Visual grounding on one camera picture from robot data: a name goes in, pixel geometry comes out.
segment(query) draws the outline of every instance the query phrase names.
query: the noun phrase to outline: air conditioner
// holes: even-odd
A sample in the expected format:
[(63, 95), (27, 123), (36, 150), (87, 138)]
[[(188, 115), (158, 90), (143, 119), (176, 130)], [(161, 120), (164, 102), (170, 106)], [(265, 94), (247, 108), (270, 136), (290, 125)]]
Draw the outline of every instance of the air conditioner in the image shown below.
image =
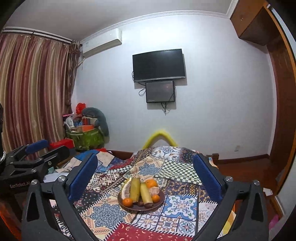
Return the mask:
[(83, 57), (88, 58), (104, 50), (122, 44), (122, 32), (116, 28), (103, 33), (83, 44)]

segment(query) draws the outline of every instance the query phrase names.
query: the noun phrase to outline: brown plate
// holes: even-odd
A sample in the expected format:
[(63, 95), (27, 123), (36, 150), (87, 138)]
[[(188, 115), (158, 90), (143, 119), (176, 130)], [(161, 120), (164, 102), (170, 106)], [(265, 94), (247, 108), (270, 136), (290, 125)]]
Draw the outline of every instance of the brown plate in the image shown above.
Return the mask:
[(118, 194), (117, 196), (117, 199), (118, 199), (118, 202), (119, 202), (119, 205), (125, 209), (125, 210), (128, 210), (128, 211), (151, 211), (151, 210), (156, 210), (158, 209), (164, 202), (165, 200), (165, 194), (163, 193), (162, 190), (159, 189), (159, 197), (160, 197), (160, 200), (159, 202), (157, 203), (153, 203), (153, 207), (151, 208), (145, 208), (144, 206), (142, 207), (139, 207), (138, 205), (133, 205), (132, 207), (125, 207), (123, 204), (122, 204), (122, 198), (121, 196)]

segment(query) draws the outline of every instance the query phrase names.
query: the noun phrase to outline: blue gripper pad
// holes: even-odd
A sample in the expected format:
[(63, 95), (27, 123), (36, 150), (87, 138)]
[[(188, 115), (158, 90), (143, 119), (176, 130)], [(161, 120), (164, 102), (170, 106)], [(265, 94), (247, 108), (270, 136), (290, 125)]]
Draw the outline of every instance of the blue gripper pad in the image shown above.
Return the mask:
[(193, 167), (211, 200), (221, 203), (223, 199), (221, 185), (198, 154), (193, 157)]
[(30, 144), (26, 148), (26, 154), (34, 154), (37, 151), (40, 151), (44, 148), (48, 147), (48, 141), (43, 139), (41, 141), (37, 141), (33, 144)]
[(88, 158), (88, 160), (83, 161), (80, 165), (82, 164), (84, 166), (81, 168), (81, 170), (78, 172), (78, 174), (70, 184), (68, 200), (71, 203), (81, 198), (87, 184), (89, 183), (89, 180), (98, 167), (98, 158), (96, 155), (92, 154)]

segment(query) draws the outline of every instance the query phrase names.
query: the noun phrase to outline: small orange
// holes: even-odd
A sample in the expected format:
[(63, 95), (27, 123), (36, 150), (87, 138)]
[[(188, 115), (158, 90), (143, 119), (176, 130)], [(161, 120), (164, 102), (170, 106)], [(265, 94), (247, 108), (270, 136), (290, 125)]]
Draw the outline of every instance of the small orange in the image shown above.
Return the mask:
[(127, 197), (124, 200), (122, 200), (122, 204), (125, 207), (131, 207), (133, 205), (133, 200), (131, 198)]
[(154, 203), (157, 203), (160, 201), (160, 196), (158, 196), (157, 194), (153, 195), (151, 198)]
[(157, 182), (154, 179), (148, 179), (145, 183), (147, 188), (157, 187)]

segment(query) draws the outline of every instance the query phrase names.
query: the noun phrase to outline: television screen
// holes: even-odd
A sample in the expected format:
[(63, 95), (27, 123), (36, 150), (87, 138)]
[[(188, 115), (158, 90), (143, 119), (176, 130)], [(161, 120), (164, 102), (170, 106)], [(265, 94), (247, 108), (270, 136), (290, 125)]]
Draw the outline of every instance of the television screen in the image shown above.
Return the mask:
[(133, 55), (134, 82), (185, 78), (181, 49)]
[(153, 81), (146, 83), (146, 102), (174, 102), (175, 84), (174, 81)]

